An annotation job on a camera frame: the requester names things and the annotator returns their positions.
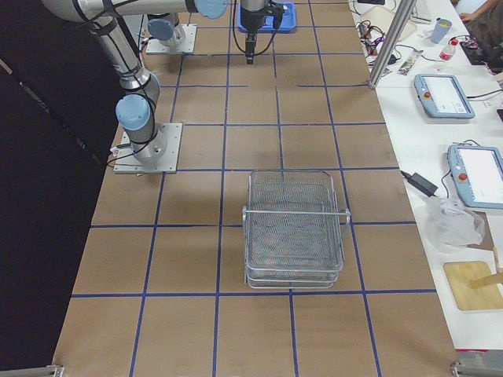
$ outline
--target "water bottle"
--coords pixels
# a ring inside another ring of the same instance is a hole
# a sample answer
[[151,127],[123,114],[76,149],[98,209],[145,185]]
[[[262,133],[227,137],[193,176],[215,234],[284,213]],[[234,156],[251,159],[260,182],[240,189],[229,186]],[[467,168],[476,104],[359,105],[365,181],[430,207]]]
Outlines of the water bottle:
[[442,52],[440,52],[439,57],[437,58],[437,61],[433,65],[434,69],[436,69],[437,71],[443,71],[443,69],[447,65],[447,62],[456,53],[456,46],[458,42],[459,41],[457,39],[452,39],[449,41],[449,44],[443,48]]

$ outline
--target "cup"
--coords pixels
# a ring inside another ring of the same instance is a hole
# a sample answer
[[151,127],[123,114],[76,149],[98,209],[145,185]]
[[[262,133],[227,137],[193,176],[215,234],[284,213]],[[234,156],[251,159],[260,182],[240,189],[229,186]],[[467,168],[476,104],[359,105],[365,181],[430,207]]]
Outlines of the cup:
[[443,18],[439,18],[437,23],[435,24],[435,29],[433,29],[433,33],[431,33],[430,40],[433,43],[439,43],[443,37],[446,36],[450,27],[453,26],[453,23],[449,20],[445,20]]

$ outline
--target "white table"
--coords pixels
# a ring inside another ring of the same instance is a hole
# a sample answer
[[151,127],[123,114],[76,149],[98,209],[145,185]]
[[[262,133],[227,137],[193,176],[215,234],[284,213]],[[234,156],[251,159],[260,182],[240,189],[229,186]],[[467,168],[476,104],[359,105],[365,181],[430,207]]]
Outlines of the white table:
[[[357,3],[356,6],[360,13],[364,13],[371,5]],[[393,0],[387,0],[386,6],[391,8]],[[453,22],[449,34],[435,45],[419,36],[422,31],[432,29],[432,25],[418,24],[417,32],[400,43],[423,49],[426,57],[435,59],[449,38],[465,35],[466,30],[449,0],[428,0],[428,7],[433,19],[442,17]],[[497,108],[503,108],[503,94],[473,101],[476,116],[469,121],[429,119],[417,99],[413,78],[419,73],[438,72],[433,69],[433,62],[419,58],[407,76],[398,74],[396,71],[412,50],[399,47],[399,51],[403,58],[389,66],[393,72],[384,76],[376,88],[391,142],[400,168],[423,175],[439,187],[437,194],[445,197],[440,180],[449,170],[446,161],[449,145],[474,139],[481,145],[498,147],[503,152],[503,123],[496,113]],[[484,66],[470,65],[461,48],[457,49],[443,73],[456,75],[468,96],[500,89],[495,77]],[[451,195],[455,194],[452,178],[444,181],[450,183]],[[439,250],[429,241],[430,235],[425,230],[428,199],[412,186],[406,184],[406,188],[454,347],[457,350],[500,350],[503,355],[503,310],[460,311],[443,272],[444,263],[461,261],[485,261],[494,272],[492,252],[466,247],[454,249],[457,252],[453,254],[445,252],[452,251],[452,247]],[[503,260],[503,210],[482,211],[487,213],[494,244],[500,248],[500,260]]]

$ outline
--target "metal wire basket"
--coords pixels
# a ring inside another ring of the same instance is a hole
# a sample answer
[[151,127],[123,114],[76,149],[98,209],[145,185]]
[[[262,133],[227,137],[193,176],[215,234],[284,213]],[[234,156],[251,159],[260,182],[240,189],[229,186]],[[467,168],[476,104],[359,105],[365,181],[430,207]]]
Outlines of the metal wire basket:
[[348,210],[319,170],[256,170],[243,209],[245,281],[251,287],[327,288],[343,268]]

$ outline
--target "black curtain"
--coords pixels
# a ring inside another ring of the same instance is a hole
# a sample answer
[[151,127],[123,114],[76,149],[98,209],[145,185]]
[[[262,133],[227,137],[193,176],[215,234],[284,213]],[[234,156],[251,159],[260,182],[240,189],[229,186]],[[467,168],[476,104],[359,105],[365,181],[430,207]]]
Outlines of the black curtain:
[[41,2],[1,1],[0,30],[12,69],[0,68],[0,370],[10,370],[52,362],[123,94],[85,28]]

